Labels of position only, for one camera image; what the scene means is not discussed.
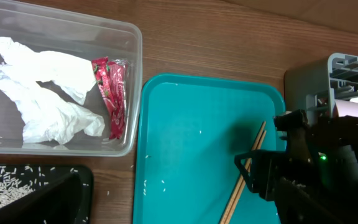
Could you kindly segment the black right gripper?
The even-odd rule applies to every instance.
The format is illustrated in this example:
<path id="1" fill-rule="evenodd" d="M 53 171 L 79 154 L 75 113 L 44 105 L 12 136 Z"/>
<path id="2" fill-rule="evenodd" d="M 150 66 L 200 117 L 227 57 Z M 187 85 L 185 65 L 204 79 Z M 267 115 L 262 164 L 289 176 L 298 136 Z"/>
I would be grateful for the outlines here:
<path id="1" fill-rule="evenodd" d="M 277 131 L 286 134 L 283 137 L 286 149 L 254 149 L 234 157 L 248 190 L 266 201 L 273 201 L 278 197 L 280 182 L 286 180 L 315 197 L 331 198 L 330 191 L 323 185 L 319 152 L 308 141 L 314 135 L 312 128 L 330 120 L 330 116 L 321 116 L 315 124 L 310 124 L 305 110 L 275 116 L 273 123 Z"/>

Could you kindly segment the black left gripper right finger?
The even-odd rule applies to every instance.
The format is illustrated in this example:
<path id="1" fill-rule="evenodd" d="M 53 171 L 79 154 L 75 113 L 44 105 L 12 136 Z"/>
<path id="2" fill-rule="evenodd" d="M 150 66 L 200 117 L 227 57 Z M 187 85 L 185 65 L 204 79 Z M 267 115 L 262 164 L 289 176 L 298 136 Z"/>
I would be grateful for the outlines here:
<path id="1" fill-rule="evenodd" d="M 358 224 L 358 197 L 281 178 L 274 191 L 281 223 Z"/>

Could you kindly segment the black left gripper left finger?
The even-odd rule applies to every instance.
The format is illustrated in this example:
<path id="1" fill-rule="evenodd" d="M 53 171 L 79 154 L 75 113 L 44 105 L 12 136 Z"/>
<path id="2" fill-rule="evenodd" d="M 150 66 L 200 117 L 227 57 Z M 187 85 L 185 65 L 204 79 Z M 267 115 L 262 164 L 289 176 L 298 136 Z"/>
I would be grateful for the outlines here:
<path id="1" fill-rule="evenodd" d="M 0 208 L 0 224 L 74 223 L 82 201 L 81 179 L 67 174 Z"/>

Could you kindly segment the white paper napkin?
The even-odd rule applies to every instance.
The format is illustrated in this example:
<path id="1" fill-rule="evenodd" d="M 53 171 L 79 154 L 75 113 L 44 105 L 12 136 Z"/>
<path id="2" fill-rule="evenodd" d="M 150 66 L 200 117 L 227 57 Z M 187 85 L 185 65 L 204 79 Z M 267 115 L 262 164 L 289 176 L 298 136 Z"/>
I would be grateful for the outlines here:
<path id="1" fill-rule="evenodd" d="M 0 55 L 0 90 L 21 113 L 24 143 L 66 144 L 80 131 L 102 135 L 103 117 L 83 106 L 96 84 L 89 60 L 35 52 L 10 37 L 0 37 Z"/>

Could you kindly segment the red snack wrapper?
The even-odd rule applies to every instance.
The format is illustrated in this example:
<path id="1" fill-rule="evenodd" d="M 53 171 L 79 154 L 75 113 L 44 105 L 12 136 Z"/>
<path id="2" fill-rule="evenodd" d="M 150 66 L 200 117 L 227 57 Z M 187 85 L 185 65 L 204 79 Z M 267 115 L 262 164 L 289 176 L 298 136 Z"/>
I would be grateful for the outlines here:
<path id="1" fill-rule="evenodd" d="M 126 76 L 129 62 L 108 57 L 91 61 L 96 84 L 110 117 L 109 139 L 120 139 L 126 127 Z"/>

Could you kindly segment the pink bowl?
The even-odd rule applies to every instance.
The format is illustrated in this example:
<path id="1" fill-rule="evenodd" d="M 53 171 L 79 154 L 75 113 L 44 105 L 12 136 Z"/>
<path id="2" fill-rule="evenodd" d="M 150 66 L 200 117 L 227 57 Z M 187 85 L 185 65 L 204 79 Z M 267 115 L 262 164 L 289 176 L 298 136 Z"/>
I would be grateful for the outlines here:
<path id="1" fill-rule="evenodd" d="M 335 100 L 334 115 L 337 117 L 358 117 L 358 103 L 346 100 Z"/>

